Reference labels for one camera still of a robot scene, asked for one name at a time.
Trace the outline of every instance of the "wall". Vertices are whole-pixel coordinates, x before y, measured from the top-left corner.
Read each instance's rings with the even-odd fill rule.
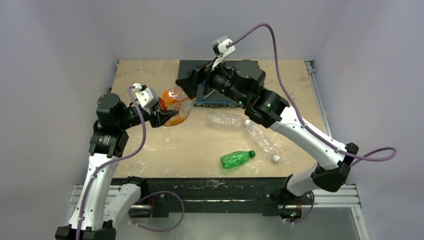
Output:
[[[115,59],[85,0],[0,7],[0,239],[54,239]]]
[[[212,41],[233,40],[259,23],[275,31],[279,57],[313,60],[348,0],[91,0],[89,5],[117,59],[213,59]],[[260,29],[234,59],[273,57]]]
[[[362,154],[399,150],[352,170],[371,239],[422,239],[423,9],[422,0],[350,0],[314,63],[333,135]]]

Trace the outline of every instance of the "green plastic bottle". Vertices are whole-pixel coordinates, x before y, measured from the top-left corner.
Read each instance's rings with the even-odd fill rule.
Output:
[[[255,151],[235,151],[221,157],[222,167],[224,169],[234,168],[245,164],[249,159],[256,155]]]

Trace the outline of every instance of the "wooden table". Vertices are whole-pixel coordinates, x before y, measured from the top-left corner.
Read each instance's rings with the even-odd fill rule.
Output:
[[[116,72],[112,92],[127,105],[130,98],[127,87],[140,83],[153,88],[161,95],[175,86],[179,60],[121,60]],[[259,67],[266,72],[265,86],[282,97],[273,60],[259,60]],[[284,86],[297,103],[302,116],[320,130],[324,124],[314,95],[314,90],[303,60],[280,60],[279,68]],[[278,148],[281,160],[277,163],[265,159],[246,133],[228,133],[206,126],[208,112],[238,114],[247,118],[240,108],[194,108],[189,118],[180,125],[151,128],[147,122],[147,139],[144,148],[136,156],[121,162],[115,178],[137,176],[143,178],[219,178],[219,177],[284,177],[300,173],[316,161],[286,137],[264,129]],[[124,155],[138,148],[142,140],[142,128],[128,131],[129,141]],[[256,157],[245,165],[223,169],[220,157],[234,151],[256,150]]]

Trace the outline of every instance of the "clear plastic bottle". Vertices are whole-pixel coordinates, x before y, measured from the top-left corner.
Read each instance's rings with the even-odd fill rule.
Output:
[[[274,146],[273,142],[265,135],[259,126],[251,120],[246,120],[244,125],[246,132],[262,150],[265,157],[272,159],[274,162],[278,162],[281,157],[277,154],[276,146]]]
[[[239,132],[245,126],[245,120],[241,116],[221,112],[209,112],[206,116],[206,123],[209,127],[228,132]]]
[[[273,142],[265,135],[260,127],[251,120],[244,120],[237,114],[210,112],[206,116],[207,125],[229,132],[238,132],[245,129],[249,137],[255,142],[265,157],[278,162],[281,157]]]

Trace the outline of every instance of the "cable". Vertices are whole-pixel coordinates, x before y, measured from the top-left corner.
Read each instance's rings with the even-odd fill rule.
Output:
[[[310,127],[308,127],[307,125],[305,125],[305,121],[302,118],[301,113],[300,113],[298,107],[295,104],[295,101],[290,96],[289,92],[287,91],[287,89],[283,85],[283,81],[281,80],[280,69],[279,69],[279,65],[278,65],[276,37],[274,35],[274,31],[273,31],[272,27],[269,24],[267,24],[267,23],[260,23],[260,24],[258,24],[256,26],[254,26],[252,29],[250,29],[249,31],[247,31],[245,34],[243,34],[237,40],[235,40],[232,43],[228,44],[226,47],[229,48],[229,47],[232,47],[232,46],[236,45],[238,42],[240,42],[241,40],[243,40],[245,37],[247,37],[249,34],[251,34],[253,31],[255,31],[256,29],[258,29],[260,27],[267,27],[268,30],[269,30],[269,32],[271,33],[272,45],[273,45],[273,48],[274,48],[275,69],[276,69],[276,73],[277,73],[277,78],[278,78],[279,85],[281,86],[281,89],[283,90],[284,94],[287,96],[288,100],[290,101],[291,105],[293,106],[293,108],[294,108],[294,110],[296,112],[297,118],[299,119],[299,122],[301,123],[301,125],[310,134],[312,134],[313,136],[315,136],[317,139],[319,139],[324,144],[328,145],[330,148],[332,148],[336,152],[339,152],[339,153],[342,153],[342,154],[344,154],[346,156],[349,156],[349,157],[352,157],[352,158],[357,159],[352,165],[356,165],[361,160],[370,161],[370,162],[383,162],[383,161],[391,160],[394,157],[396,157],[396,155],[398,154],[398,150],[396,148],[392,147],[392,146],[378,148],[376,150],[370,151],[369,153],[365,154],[364,156],[359,156],[359,155],[356,155],[356,154],[349,153],[347,151],[340,150],[336,146],[334,146],[333,144],[331,144],[329,141],[325,140],[318,133],[314,132]],[[375,153],[379,153],[379,152],[382,152],[382,151],[385,151],[385,150],[391,150],[392,153],[389,156],[386,156],[386,157],[379,157],[379,158],[368,157],[370,155],[373,155]]]
[[[129,159],[129,158],[135,156],[136,154],[138,154],[141,151],[141,149],[145,145],[145,142],[146,142],[146,123],[145,123],[145,120],[143,118],[142,111],[141,111],[139,105],[137,104],[136,100],[134,99],[133,94],[131,93],[131,89],[133,89],[133,88],[134,88],[134,86],[129,86],[128,89],[127,89],[127,92],[128,92],[129,98],[131,99],[132,104],[134,104],[134,106],[135,106],[135,110],[137,111],[138,116],[140,117],[141,126],[142,126],[142,129],[143,129],[143,138],[141,140],[141,144],[137,148],[137,150],[135,150],[133,153],[128,154],[126,156],[118,157],[116,159],[113,159],[113,160],[110,160],[110,161],[103,163],[96,170],[94,170],[94,172],[92,174],[93,176],[97,176],[97,174],[100,172],[100,170],[102,170],[102,168],[104,168],[105,166],[107,166],[109,164],[113,164],[113,163],[116,163],[116,162],[119,162],[119,161],[122,161],[122,160],[125,160],[125,159]],[[83,215],[84,215],[84,208],[86,207],[86,201],[87,201],[87,197],[89,195],[88,193],[89,193],[90,188],[93,184],[93,181],[94,181],[94,178],[90,178],[90,180],[88,181],[87,187],[85,188],[84,194],[82,196],[81,206],[79,206],[79,215],[78,215],[79,220],[78,220],[78,224],[76,225],[76,237],[75,237],[76,240],[80,240],[80,234],[81,234],[80,228],[81,228],[81,225],[83,224],[81,219],[83,218]]]
[[[312,209],[314,208],[314,205],[315,205],[315,194],[314,194],[313,191],[311,191],[310,195],[312,197],[312,200],[310,202],[309,210],[306,212],[306,214],[304,216],[302,216],[302,218],[300,218],[298,221],[292,221],[291,224],[298,224],[298,223],[304,221],[309,216],[309,214],[312,212]]]
[[[130,215],[128,215],[128,216],[129,216],[129,222],[130,222],[130,223],[132,223],[132,224],[134,224],[135,226],[137,226],[137,227],[139,227],[139,228],[142,228],[142,229],[145,229],[145,230],[149,230],[149,231],[152,231],[152,232],[157,232],[157,233],[168,232],[168,231],[171,231],[172,229],[174,229],[174,228],[178,227],[178,225],[180,225],[180,223],[183,221],[184,214],[186,213],[186,210],[185,210],[185,208],[184,208],[184,202],[183,202],[183,200],[181,199],[181,197],[180,197],[180,196],[178,196],[177,194],[175,194],[175,192],[171,192],[171,191],[157,191],[157,192],[151,193],[151,194],[149,194],[149,195],[147,195],[147,196],[143,197],[143,198],[142,198],[142,199],[140,199],[139,201],[141,202],[141,201],[143,201],[143,200],[146,200],[147,198],[150,198],[150,197],[152,197],[152,196],[154,196],[154,195],[158,195],[158,194],[172,194],[172,195],[173,195],[173,196],[175,196],[175,197],[179,200],[179,202],[181,203],[181,207],[182,207],[181,217],[179,218],[178,222],[176,222],[176,224],[175,224],[175,225],[173,225],[173,226],[171,226],[171,227],[168,227],[168,228],[165,228],[165,229],[155,229],[155,228],[150,228],[150,227],[147,227],[147,226],[143,226],[143,225],[141,225],[141,224],[138,224],[137,222],[135,222],[135,221],[131,218],[131,216],[130,216]]]

